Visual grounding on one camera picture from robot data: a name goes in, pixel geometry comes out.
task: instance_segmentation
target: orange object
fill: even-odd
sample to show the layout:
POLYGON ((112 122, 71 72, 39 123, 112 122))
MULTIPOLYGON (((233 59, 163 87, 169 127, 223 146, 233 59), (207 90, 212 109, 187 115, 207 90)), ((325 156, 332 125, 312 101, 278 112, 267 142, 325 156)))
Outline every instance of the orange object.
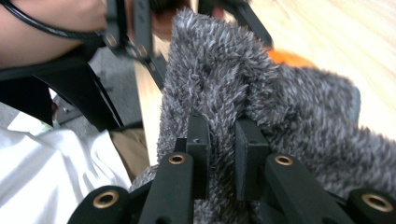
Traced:
POLYGON ((267 51, 267 53, 274 63, 285 63, 293 67, 316 68, 316 66, 312 62, 294 53, 275 49, 271 49, 267 51))

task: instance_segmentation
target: gray fuzzy fabric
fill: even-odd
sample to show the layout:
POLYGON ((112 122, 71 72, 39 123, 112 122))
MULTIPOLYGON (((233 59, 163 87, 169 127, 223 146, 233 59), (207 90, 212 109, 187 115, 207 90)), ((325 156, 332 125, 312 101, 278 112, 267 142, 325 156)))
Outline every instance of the gray fuzzy fabric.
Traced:
MULTIPOLYGON (((247 115, 271 148, 297 157, 325 188, 347 197, 371 187, 396 197, 396 143, 359 129, 359 91, 345 78, 276 65, 255 36, 234 24, 178 13, 163 90, 159 160, 186 137, 188 117, 205 116, 213 137, 210 193, 196 201, 196 223, 257 223, 257 204, 234 188, 234 122, 247 115)), ((150 181, 151 167, 133 189, 150 181)))

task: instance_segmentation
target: white shirt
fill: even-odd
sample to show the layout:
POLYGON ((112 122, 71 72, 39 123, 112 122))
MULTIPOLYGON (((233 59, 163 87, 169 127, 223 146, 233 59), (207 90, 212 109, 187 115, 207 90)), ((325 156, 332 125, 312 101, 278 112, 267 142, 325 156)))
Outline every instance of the white shirt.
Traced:
POLYGON ((131 181, 108 132, 90 147, 68 130, 0 128, 0 223, 66 223, 92 190, 131 181))

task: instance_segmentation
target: metal ring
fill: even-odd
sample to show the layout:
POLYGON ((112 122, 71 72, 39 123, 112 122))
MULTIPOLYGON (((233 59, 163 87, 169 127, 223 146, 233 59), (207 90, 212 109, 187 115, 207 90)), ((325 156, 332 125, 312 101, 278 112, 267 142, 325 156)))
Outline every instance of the metal ring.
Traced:
POLYGON ((114 203, 116 203, 119 197, 120 197, 119 193, 116 192, 115 190, 113 189, 108 190, 106 192, 99 194, 98 196, 95 197, 95 199, 93 199, 93 206, 100 209, 107 208, 113 205, 114 203))
POLYGON ((373 193, 366 193, 361 195, 363 201, 369 205, 370 207, 381 211, 381 212, 391 212, 393 211, 393 206, 388 200, 384 199, 383 197, 373 194, 373 193))
POLYGON ((287 156, 277 156, 275 157, 275 161, 281 165, 292 165, 293 160, 287 156))
POLYGON ((110 47, 115 48, 117 46, 117 40, 114 37, 114 35, 112 35, 112 34, 107 34, 106 35, 106 41, 110 45, 110 47))
POLYGON ((148 56, 148 52, 146 51, 143 45, 137 46, 137 52, 139 52, 140 57, 146 58, 148 56))
POLYGON ((174 164, 174 165, 179 165, 183 163, 186 160, 186 158, 182 155, 173 155, 169 157, 169 162, 174 164))

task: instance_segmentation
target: hand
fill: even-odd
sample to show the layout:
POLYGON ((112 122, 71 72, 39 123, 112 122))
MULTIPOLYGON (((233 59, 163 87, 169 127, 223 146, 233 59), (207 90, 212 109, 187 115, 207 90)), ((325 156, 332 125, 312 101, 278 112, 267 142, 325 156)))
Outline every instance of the hand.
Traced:
POLYGON ((11 0, 32 18, 58 28, 91 32, 106 29, 106 0, 11 0))

